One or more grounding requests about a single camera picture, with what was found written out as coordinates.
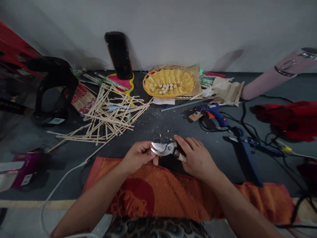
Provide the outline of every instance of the wicker basket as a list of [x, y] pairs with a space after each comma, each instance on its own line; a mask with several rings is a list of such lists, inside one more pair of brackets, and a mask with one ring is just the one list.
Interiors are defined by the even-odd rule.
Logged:
[[[159, 85], [177, 84], [173, 90], [168, 90], [166, 94], [160, 94]], [[185, 67], [169, 65], [156, 68], [150, 71], [143, 80], [144, 90], [154, 97], [177, 97], [189, 93], [194, 89], [196, 80], [193, 73]]]

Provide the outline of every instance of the shear blade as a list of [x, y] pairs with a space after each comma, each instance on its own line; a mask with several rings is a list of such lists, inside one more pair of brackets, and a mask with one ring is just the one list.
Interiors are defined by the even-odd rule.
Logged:
[[166, 149], [168, 144], [160, 144], [160, 143], [153, 143], [152, 142], [152, 146], [154, 147], [151, 148], [151, 151], [153, 151], [153, 153], [159, 155], [159, 156], [166, 156], [168, 154], [170, 154], [171, 152]]
[[234, 142], [238, 142], [237, 138], [229, 137], [229, 139], [234, 141]]

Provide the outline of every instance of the red chair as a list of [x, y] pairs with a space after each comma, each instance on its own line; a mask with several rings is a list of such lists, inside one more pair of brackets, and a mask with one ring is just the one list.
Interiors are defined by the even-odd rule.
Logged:
[[10, 30], [5, 24], [0, 21], [0, 65], [13, 73], [22, 76], [10, 64], [14, 64], [34, 76], [43, 79], [43, 75], [29, 70], [23, 62], [38, 58], [41, 56], [32, 46], [26, 43], [22, 38]]

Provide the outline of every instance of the hand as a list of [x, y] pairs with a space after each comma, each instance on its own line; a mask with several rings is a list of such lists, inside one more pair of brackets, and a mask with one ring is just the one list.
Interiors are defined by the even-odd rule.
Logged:
[[181, 138], [174, 135], [187, 156], [187, 163], [182, 161], [184, 170], [192, 176], [207, 182], [217, 177], [219, 169], [206, 147], [194, 138]]
[[159, 164], [159, 157], [154, 154], [150, 148], [151, 141], [136, 142], [127, 152], [120, 166], [129, 174], [133, 174], [141, 168], [143, 164], [151, 160], [153, 160], [153, 164], [157, 166]]

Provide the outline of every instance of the forearm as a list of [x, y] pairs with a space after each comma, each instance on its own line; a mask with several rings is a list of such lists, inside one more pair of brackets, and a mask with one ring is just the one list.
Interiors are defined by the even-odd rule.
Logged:
[[127, 178], [120, 164], [81, 195], [58, 223], [51, 237], [91, 232], [106, 213], [113, 197]]
[[238, 237], [283, 237], [222, 173], [206, 183], [215, 192], [232, 230]]

